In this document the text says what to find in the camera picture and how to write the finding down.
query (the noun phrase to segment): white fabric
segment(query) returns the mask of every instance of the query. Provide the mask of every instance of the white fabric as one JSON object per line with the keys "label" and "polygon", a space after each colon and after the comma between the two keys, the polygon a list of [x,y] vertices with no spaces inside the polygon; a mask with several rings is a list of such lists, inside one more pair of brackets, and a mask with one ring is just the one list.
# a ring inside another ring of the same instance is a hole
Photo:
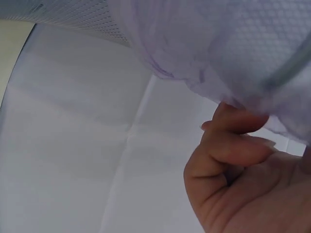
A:
{"label": "white fabric", "polygon": [[216,104],[150,77],[129,48],[35,29],[0,112],[1,233],[202,232],[183,168]]}

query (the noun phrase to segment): finger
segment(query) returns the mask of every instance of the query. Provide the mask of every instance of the finger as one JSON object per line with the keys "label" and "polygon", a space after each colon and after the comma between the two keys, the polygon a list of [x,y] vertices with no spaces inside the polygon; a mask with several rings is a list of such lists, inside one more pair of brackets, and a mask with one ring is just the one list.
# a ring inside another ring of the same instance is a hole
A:
{"label": "finger", "polygon": [[255,116],[246,110],[226,110],[222,117],[207,121],[202,125],[204,134],[201,141],[209,138],[213,132],[227,131],[235,134],[252,133],[261,129],[268,120],[267,116]]}
{"label": "finger", "polygon": [[210,140],[201,143],[184,172],[187,194],[198,218],[203,219],[209,213],[215,198],[226,190],[228,180],[224,172],[229,165],[245,167],[259,164],[272,153],[263,144],[227,132],[215,133]]}
{"label": "finger", "polygon": [[226,114],[228,112],[233,112],[236,110],[237,110],[237,108],[235,108],[229,104],[226,104],[225,102],[221,102],[214,112],[213,120],[221,117],[223,114]]}
{"label": "finger", "polygon": [[306,147],[299,166],[303,172],[311,173],[311,147]]}

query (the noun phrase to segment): textured fabric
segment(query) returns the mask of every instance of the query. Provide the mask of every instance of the textured fabric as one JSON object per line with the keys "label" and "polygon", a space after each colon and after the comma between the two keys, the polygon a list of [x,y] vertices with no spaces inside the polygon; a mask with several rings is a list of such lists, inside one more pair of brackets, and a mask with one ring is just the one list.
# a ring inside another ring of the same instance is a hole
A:
{"label": "textured fabric", "polygon": [[1,0],[0,18],[77,29],[127,45],[107,0]]}
{"label": "textured fabric", "polygon": [[273,117],[311,142],[311,1],[111,0],[119,26],[163,79]]}

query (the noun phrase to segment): white sheet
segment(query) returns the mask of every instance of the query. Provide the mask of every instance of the white sheet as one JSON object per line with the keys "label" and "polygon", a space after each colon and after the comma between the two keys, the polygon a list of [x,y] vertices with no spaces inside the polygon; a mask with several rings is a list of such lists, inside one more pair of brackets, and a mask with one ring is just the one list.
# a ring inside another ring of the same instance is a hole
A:
{"label": "white sheet", "polygon": [[202,232],[182,173],[215,108],[129,48],[38,26],[0,112],[0,232]]}

